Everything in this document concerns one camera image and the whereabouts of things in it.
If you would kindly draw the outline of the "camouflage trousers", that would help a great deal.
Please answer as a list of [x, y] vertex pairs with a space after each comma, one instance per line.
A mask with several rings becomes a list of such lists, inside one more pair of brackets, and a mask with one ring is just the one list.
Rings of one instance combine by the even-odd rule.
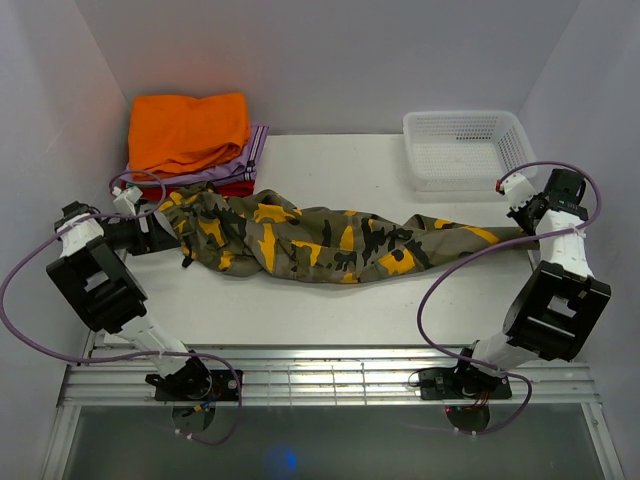
[[509, 240], [519, 227], [477, 227], [420, 214], [398, 224], [373, 213], [300, 209], [272, 190], [223, 196], [207, 184], [159, 207], [186, 263], [233, 277], [264, 271], [306, 283], [361, 284], [421, 273]]

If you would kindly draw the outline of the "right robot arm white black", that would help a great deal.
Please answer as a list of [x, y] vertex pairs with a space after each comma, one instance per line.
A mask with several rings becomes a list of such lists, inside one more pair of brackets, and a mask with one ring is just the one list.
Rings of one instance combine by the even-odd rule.
[[610, 286], [595, 278], [587, 261], [580, 227], [588, 219], [581, 205], [586, 187], [584, 175], [563, 168], [551, 171], [542, 191], [519, 173], [501, 183], [508, 217], [538, 238], [540, 260], [502, 330], [462, 350], [451, 373], [458, 394], [490, 394], [511, 369], [535, 359], [570, 361], [583, 347], [611, 297]]

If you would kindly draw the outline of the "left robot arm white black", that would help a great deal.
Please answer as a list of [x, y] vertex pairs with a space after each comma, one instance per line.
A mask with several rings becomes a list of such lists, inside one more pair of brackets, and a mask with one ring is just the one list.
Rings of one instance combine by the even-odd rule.
[[147, 383], [179, 400], [207, 398], [211, 373], [152, 318], [145, 306], [148, 296], [120, 257], [122, 252], [139, 256], [176, 249], [178, 240], [156, 215], [111, 223], [98, 214], [78, 201], [62, 209], [54, 224], [62, 253], [47, 266], [49, 278], [90, 330], [153, 353], [157, 372], [145, 378]]

